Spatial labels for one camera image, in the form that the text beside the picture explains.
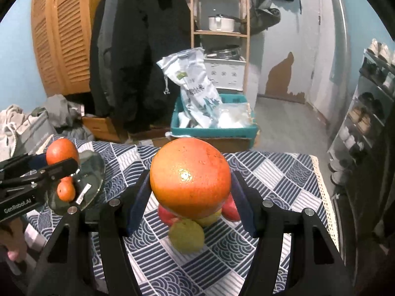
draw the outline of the floor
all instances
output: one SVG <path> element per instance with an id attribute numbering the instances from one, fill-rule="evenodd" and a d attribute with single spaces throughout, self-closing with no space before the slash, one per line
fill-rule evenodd
<path id="1" fill-rule="evenodd" d="M 316 156 L 325 186 L 332 196 L 335 186 L 328 169 L 329 140 L 325 125 L 316 114 L 306 105 L 262 97 L 258 97 L 254 111 L 261 128 L 255 148 Z"/>

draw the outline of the pot handle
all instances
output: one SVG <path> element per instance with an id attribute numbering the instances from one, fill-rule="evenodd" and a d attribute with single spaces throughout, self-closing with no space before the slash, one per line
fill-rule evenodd
<path id="1" fill-rule="evenodd" d="M 220 17 L 215 17 L 215 24 L 217 27 L 217 31 L 221 31 L 221 18 Z"/>

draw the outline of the plate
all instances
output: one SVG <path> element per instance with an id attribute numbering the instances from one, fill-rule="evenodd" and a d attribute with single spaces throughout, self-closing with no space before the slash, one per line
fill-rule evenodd
<path id="1" fill-rule="evenodd" d="M 90 186 L 85 193 L 82 202 L 78 205 L 80 210 L 84 210 L 97 196 L 103 187 L 105 176 L 105 163 L 103 158 L 97 152 L 85 150 L 79 154 L 80 167 L 72 175 L 73 184 L 76 189 L 76 198 L 66 203 L 61 201 L 57 194 L 57 188 L 60 181 L 54 182 L 46 192 L 46 200 L 50 209 L 57 215 L 64 215 L 67 209 L 76 205 L 76 200 L 86 186 Z"/>

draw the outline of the brown patch on door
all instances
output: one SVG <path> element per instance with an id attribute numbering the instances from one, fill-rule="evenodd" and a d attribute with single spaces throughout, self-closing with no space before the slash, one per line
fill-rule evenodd
<path id="1" fill-rule="evenodd" d="M 266 83 L 266 96 L 269 96 L 270 98 L 305 103 L 304 92 L 299 92 L 298 94 L 293 94 L 292 92 L 288 93 L 293 63 L 294 55 L 290 52 L 287 58 L 270 70 Z"/>

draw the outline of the white door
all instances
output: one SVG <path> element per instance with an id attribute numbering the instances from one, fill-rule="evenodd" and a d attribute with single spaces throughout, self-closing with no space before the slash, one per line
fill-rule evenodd
<path id="1" fill-rule="evenodd" d="M 320 0 L 273 0 L 281 21 L 264 31 L 261 95 L 304 103 L 319 41 Z"/>

